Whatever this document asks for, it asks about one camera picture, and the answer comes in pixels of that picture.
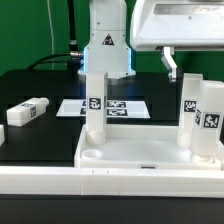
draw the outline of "black tabletop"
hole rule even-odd
[[[108,123],[176,125],[177,84],[167,74],[137,74],[136,80],[109,86],[108,99],[145,101],[150,119],[108,119]],[[6,110],[32,97],[47,97],[47,112],[22,127],[8,126]],[[83,117],[58,118],[63,99],[85,99],[85,83],[64,71],[15,70],[0,77],[0,124],[6,142],[0,165],[73,166]]]

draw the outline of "paper with markers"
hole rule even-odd
[[[63,100],[57,117],[86,116],[86,100]],[[107,101],[107,117],[109,118],[150,118],[144,101]]]

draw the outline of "green wall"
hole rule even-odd
[[[127,39],[135,0],[128,6]],[[77,40],[80,49],[89,40],[89,0],[74,0]],[[51,0],[55,51],[68,52],[69,29],[66,0]],[[26,68],[37,59],[51,54],[47,0],[0,1],[0,75],[12,69]],[[140,72],[166,72],[159,52],[136,53],[134,67]],[[184,72],[202,73],[208,79],[224,80],[222,52],[177,52],[177,64]],[[39,68],[51,69],[41,65]],[[56,65],[65,69],[65,64]]]

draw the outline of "white plastic part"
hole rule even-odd
[[[80,195],[81,169],[0,167],[0,194]]]
[[[75,167],[128,169],[221,170],[218,156],[212,162],[191,161],[192,151],[176,145],[178,127],[110,125],[106,126],[106,142],[95,146],[86,141],[82,128],[75,153]],[[85,159],[90,149],[103,153],[101,159]]]
[[[92,72],[86,76],[86,139],[91,145],[105,142],[107,118],[107,72]]]
[[[183,148],[190,148],[200,80],[203,80],[201,74],[184,74],[177,134],[177,145]]]
[[[191,137],[191,149],[199,156],[217,153],[224,112],[224,83],[200,81]]]
[[[0,194],[224,198],[224,172],[1,166]]]
[[[4,126],[0,125],[0,146],[5,141]]]
[[[48,104],[47,98],[32,98],[9,109],[7,110],[8,124],[21,127],[45,113]]]
[[[196,163],[213,163],[214,159],[213,156],[199,156],[196,154],[193,154],[191,156],[191,161]]]
[[[100,150],[97,149],[88,149],[84,150],[81,155],[82,159],[102,159],[103,153]]]
[[[136,51],[221,48],[224,45],[223,1],[137,0],[130,43]]]
[[[126,44],[126,11],[124,0],[90,0],[90,42],[84,49],[87,72],[107,71],[108,78],[127,78],[136,74],[131,69],[131,49]]]

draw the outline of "circular hole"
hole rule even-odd
[[[102,159],[103,153],[97,149],[88,149],[82,152],[81,154],[82,159]]]

